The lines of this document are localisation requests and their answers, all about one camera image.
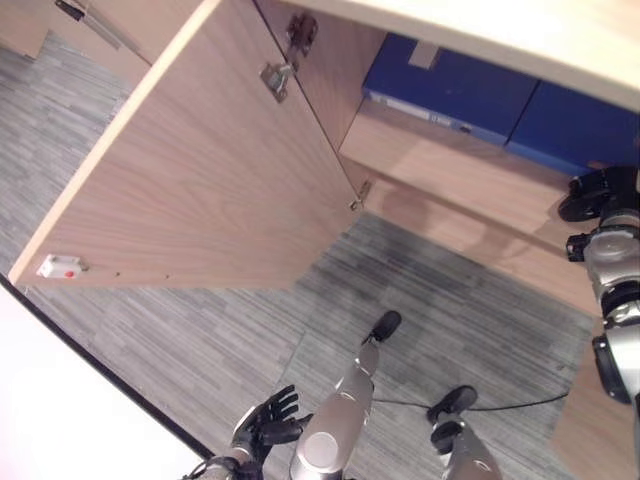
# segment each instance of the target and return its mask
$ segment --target blue box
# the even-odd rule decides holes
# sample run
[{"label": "blue box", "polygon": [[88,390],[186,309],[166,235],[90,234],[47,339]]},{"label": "blue box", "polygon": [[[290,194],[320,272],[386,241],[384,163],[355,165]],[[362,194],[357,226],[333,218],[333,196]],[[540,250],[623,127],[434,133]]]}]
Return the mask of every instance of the blue box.
[{"label": "blue box", "polygon": [[416,47],[425,45],[429,44],[387,35],[365,80],[365,94],[425,120],[504,145],[538,80],[436,46],[431,46],[431,58],[418,66],[412,55]]},{"label": "blue box", "polygon": [[569,175],[637,166],[640,114],[540,82],[506,149]]}]

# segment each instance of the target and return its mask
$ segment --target metal hinge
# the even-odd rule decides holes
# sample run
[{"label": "metal hinge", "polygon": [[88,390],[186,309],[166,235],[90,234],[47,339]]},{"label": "metal hinge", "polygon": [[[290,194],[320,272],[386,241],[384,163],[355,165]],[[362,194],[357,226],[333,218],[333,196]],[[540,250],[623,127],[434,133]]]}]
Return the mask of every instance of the metal hinge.
[{"label": "metal hinge", "polygon": [[295,75],[299,68],[298,53],[304,57],[309,54],[313,40],[318,33],[318,22],[311,15],[303,13],[291,17],[287,27],[289,47],[285,54],[285,63],[267,63],[260,72],[260,78],[267,86],[274,98],[281,103],[287,98],[287,82],[291,75]]},{"label": "metal hinge", "polygon": [[349,208],[352,211],[355,212],[356,210],[358,210],[358,208],[364,207],[364,201],[367,199],[367,195],[369,195],[372,185],[373,184],[371,183],[371,181],[365,180],[365,182],[360,187],[360,190],[358,191],[358,198],[356,198],[349,204]]}]

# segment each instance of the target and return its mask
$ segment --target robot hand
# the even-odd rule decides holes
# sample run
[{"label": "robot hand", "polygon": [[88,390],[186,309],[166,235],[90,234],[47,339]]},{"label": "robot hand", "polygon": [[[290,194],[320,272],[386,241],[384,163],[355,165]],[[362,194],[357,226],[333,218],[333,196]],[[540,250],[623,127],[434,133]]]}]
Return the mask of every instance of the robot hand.
[{"label": "robot hand", "polygon": [[262,466],[273,445],[295,442],[312,415],[296,419],[298,395],[289,385],[251,407],[233,432],[230,448],[198,464],[181,480],[262,480]]},{"label": "robot hand", "polygon": [[272,395],[266,402],[252,407],[242,417],[233,432],[231,447],[244,450],[251,459],[264,464],[273,445],[295,442],[311,415],[295,419],[298,394],[289,385]]}]

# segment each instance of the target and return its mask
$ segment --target white wall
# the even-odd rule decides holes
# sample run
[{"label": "white wall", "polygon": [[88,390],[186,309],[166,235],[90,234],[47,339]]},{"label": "white wall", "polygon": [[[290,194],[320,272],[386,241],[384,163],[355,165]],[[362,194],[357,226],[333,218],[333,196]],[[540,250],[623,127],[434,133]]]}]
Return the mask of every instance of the white wall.
[{"label": "white wall", "polygon": [[177,480],[200,461],[0,286],[1,480]]}]

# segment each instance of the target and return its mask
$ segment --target white latch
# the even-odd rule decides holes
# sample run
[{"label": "white latch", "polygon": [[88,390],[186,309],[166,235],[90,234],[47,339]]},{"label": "white latch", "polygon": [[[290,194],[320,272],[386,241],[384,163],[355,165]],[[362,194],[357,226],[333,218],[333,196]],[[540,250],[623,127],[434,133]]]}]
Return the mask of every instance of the white latch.
[{"label": "white latch", "polygon": [[38,269],[38,275],[44,278],[73,279],[82,275],[85,270],[80,257],[47,255]]}]

